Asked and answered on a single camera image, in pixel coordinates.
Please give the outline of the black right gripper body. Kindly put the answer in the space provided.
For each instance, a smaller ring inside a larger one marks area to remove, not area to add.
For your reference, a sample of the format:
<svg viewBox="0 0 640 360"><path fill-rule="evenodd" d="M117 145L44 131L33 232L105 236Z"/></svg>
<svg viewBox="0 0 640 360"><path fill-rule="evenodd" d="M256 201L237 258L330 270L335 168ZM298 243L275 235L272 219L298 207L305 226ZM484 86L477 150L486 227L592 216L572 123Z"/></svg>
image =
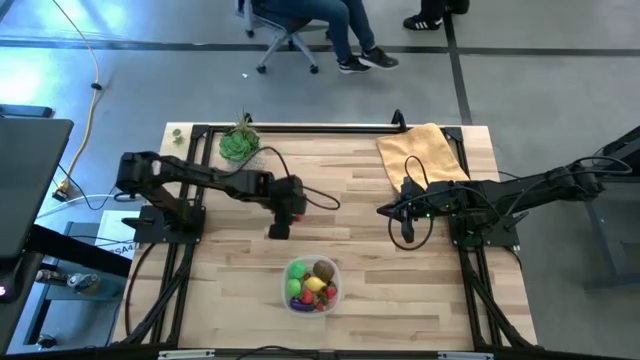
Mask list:
<svg viewBox="0 0 640 360"><path fill-rule="evenodd" d="M405 177L401 185L399 201L401 202L399 216L401 218L401 234L407 244L415 241L413 222L419 218L430 218L431 207L425 198L414 200L424 194L424 189L412 180Z"/></svg>

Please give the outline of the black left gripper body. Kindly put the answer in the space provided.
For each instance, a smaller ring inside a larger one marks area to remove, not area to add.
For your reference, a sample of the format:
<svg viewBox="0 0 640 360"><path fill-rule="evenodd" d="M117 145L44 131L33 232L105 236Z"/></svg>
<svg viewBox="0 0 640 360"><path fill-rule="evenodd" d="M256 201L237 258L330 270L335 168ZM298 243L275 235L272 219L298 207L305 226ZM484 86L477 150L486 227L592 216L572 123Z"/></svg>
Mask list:
<svg viewBox="0 0 640 360"><path fill-rule="evenodd" d="M267 208L274 215L274 223L269 227L268 237L287 240L290 226L306 213L307 198L302 180L296 175L274 180L270 184Z"/></svg>

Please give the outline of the clear plastic tupperware container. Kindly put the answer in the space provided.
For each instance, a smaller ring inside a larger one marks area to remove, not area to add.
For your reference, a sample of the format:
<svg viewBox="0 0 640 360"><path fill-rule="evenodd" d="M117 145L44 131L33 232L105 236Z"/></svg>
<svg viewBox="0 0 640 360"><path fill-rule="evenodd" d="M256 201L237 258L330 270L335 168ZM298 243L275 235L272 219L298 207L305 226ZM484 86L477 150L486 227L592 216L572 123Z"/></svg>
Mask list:
<svg viewBox="0 0 640 360"><path fill-rule="evenodd" d="M294 261L300 261L303 262L306 267L307 267L307 273L305 274L305 276L301 279L299 279L301 281L302 284L302 292L304 289L307 289L304 285L304 281L311 277L311 276L315 276L313 273L313 265L315 262L319 261L319 260L325 260L328 261L329 263L331 263L335 269L335 275L333 277L333 279L326 283L327 287L329 286L335 286L337 288L337 294L334 298L332 299L328 299L326 294L325 294L325 289L323 289L320 292L314 293L314 305L316 306L317 302L322 302L324 304L324 310L322 312L317 311L316 309L313 312L307 312L307 313L303 313L303 312L296 312L293 311L290 306L289 306L289 300L291 298L301 298L302 293L297 296L297 297L289 297L286 295L285 293L285 286L286 286L286 282L289 278L288 276L288 268L289 266L294 262ZM342 278L341 278L341 274L339 272L339 269L337 267L337 265L328 257L325 256L321 256L321 255L305 255L305 256L300 256L297 257L295 259L293 259L292 261L290 261L284 269L283 275L282 275L282 280L281 280L281 287L280 287L280 293L282 296L282 301L283 304L285 306L285 308L293 313L294 315L298 315L300 317L305 317L305 318L319 318L319 317L324 317L327 316L329 314L331 314L336 308L337 305L339 304L339 302L341 301L342 295L343 295L343 289L342 289Z"/></svg>

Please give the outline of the brown toy kiwi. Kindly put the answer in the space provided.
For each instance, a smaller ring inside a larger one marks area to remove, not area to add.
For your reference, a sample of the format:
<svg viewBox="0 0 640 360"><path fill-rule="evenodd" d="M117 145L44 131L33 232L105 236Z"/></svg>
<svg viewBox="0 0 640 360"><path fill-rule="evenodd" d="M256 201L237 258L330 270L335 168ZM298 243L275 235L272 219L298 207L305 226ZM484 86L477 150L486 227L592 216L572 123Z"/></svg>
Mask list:
<svg viewBox="0 0 640 360"><path fill-rule="evenodd" d="M328 261L319 260L313 265L313 273L323 282L328 283L333 279L335 275L335 269L333 265Z"/></svg>

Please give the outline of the yellow towel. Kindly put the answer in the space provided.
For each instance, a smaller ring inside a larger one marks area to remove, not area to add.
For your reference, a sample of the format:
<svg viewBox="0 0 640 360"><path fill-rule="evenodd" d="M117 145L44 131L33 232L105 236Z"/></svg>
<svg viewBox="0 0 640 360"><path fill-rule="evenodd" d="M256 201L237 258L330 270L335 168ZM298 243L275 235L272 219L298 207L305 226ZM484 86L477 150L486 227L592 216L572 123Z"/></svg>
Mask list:
<svg viewBox="0 0 640 360"><path fill-rule="evenodd" d="M376 145L389 181L397 192L401 190L406 170L423 189L433 182L469 180L436 124L379 137Z"/></svg>

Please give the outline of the succulent plant in white pot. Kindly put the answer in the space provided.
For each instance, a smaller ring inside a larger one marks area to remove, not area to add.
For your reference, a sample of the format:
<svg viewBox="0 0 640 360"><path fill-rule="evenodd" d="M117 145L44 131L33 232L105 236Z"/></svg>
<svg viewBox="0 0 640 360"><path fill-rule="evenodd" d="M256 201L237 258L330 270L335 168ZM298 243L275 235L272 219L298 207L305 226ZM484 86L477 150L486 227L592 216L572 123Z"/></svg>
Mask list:
<svg viewBox="0 0 640 360"><path fill-rule="evenodd" d="M221 137L219 154L231 169L262 169L264 160L257 151L261 148L259 133L251 126L253 119L249 113Z"/></svg>

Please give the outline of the grey office chair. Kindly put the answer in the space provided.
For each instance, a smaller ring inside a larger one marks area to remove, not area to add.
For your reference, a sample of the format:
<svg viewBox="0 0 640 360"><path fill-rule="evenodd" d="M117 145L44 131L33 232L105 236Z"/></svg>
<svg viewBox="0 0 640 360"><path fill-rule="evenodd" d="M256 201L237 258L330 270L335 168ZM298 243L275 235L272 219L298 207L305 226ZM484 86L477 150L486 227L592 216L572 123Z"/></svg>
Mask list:
<svg viewBox="0 0 640 360"><path fill-rule="evenodd" d="M301 37L302 32L314 31L310 20L289 17L268 10L264 7L263 0L234 0L234 2L236 15L242 19L244 32L248 38L253 38L258 28L267 28L274 33L266 52L256 65L258 73L267 72L267 62L283 45L292 51L299 50L308 59L311 74L319 72L314 55Z"/></svg>

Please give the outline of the person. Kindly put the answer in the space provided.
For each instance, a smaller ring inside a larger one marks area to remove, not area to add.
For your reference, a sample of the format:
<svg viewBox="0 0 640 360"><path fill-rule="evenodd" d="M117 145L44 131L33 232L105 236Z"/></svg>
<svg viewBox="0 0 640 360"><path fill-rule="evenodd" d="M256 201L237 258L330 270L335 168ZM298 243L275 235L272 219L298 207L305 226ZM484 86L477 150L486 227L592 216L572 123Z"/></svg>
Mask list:
<svg viewBox="0 0 640 360"><path fill-rule="evenodd" d="M406 18L403 27L413 31L435 31L444 22L444 15L463 15L470 8L470 0L420 0L420 11Z"/></svg>
<svg viewBox="0 0 640 360"><path fill-rule="evenodd" d="M371 67L394 69L399 66L396 58L376 44L362 0L255 1L264 9L281 15L327 22L341 73L363 73Z"/></svg>

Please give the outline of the black side table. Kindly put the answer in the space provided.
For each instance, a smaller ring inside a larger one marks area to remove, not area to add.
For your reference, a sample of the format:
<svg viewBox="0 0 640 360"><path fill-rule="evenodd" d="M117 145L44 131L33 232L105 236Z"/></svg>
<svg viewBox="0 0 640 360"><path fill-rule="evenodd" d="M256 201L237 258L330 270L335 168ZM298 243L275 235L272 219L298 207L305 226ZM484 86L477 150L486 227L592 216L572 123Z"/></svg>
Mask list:
<svg viewBox="0 0 640 360"><path fill-rule="evenodd" d="M606 272L585 282L584 289L640 286L640 125L605 145L598 154L625 162L632 173L603 177L605 191L586 204Z"/></svg>

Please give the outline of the black desk beam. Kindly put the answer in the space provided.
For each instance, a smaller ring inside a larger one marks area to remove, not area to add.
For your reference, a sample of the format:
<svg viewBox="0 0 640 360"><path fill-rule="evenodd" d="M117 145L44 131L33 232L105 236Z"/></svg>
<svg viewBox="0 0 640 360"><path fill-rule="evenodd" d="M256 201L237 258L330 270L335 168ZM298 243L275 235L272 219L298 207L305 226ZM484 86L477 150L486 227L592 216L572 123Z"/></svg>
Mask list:
<svg viewBox="0 0 640 360"><path fill-rule="evenodd" d="M131 266L125 257L39 225L32 226L24 249L121 277Z"/></svg>

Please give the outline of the dark grey desk panel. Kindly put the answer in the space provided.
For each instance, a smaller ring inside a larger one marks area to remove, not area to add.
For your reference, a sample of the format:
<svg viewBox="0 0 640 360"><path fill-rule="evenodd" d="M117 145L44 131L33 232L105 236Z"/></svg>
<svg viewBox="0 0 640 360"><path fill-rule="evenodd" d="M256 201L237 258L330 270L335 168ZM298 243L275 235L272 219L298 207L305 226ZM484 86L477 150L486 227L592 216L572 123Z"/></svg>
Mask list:
<svg viewBox="0 0 640 360"><path fill-rule="evenodd" d="M0 261L22 251L72 128L64 119L0 119Z"/></svg>

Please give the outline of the black flat device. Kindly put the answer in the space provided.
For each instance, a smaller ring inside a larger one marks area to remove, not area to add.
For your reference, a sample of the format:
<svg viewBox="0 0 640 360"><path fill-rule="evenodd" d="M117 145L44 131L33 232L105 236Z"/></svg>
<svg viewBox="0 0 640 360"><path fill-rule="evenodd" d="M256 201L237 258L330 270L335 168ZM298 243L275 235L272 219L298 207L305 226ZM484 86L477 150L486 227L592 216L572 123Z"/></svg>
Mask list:
<svg viewBox="0 0 640 360"><path fill-rule="evenodd" d="M51 118L53 116L53 109L44 106L0 104L0 116Z"/></svg>

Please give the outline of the black aluminium table frame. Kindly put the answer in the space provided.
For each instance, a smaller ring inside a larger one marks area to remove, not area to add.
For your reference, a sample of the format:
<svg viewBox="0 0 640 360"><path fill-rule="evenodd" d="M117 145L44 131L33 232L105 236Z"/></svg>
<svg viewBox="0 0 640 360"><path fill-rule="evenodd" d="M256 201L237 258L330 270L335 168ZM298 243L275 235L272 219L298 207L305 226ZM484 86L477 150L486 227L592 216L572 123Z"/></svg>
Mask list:
<svg viewBox="0 0 640 360"><path fill-rule="evenodd" d="M394 192L376 139L392 127L265 123L259 132L266 169L299 176L314 189L313 204L287 240L271 240L267 210L202 191L206 219L190 275L146 341L234 355L279 345L344 360L471 350L459 254L445 221L427 245L407 252L377 213ZM327 316L300 317L283 304L285 266L305 255L328 257L341 274L343 295Z"/></svg>

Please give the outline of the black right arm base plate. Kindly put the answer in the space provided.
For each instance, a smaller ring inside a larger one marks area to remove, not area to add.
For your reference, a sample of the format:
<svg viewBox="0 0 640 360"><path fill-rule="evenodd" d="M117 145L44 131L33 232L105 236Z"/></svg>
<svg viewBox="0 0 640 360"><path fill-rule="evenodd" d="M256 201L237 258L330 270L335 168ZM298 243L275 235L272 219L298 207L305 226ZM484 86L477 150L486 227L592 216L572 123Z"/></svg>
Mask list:
<svg viewBox="0 0 640 360"><path fill-rule="evenodd" d="M491 210L473 209L448 217L451 240L459 247L518 247L516 225L529 215L496 215Z"/></svg>

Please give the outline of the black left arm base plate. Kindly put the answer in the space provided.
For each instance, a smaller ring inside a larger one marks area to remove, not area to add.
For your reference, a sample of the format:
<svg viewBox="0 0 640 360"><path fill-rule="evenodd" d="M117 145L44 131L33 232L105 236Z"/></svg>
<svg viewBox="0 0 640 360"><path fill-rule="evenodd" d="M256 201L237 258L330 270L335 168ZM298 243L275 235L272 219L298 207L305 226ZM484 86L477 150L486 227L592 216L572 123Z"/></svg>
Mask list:
<svg viewBox="0 0 640 360"><path fill-rule="evenodd" d="M185 214L143 206L137 217L121 222L134 230L136 243L196 244L202 238L206 216L205 207L190 206Z"/></svg>

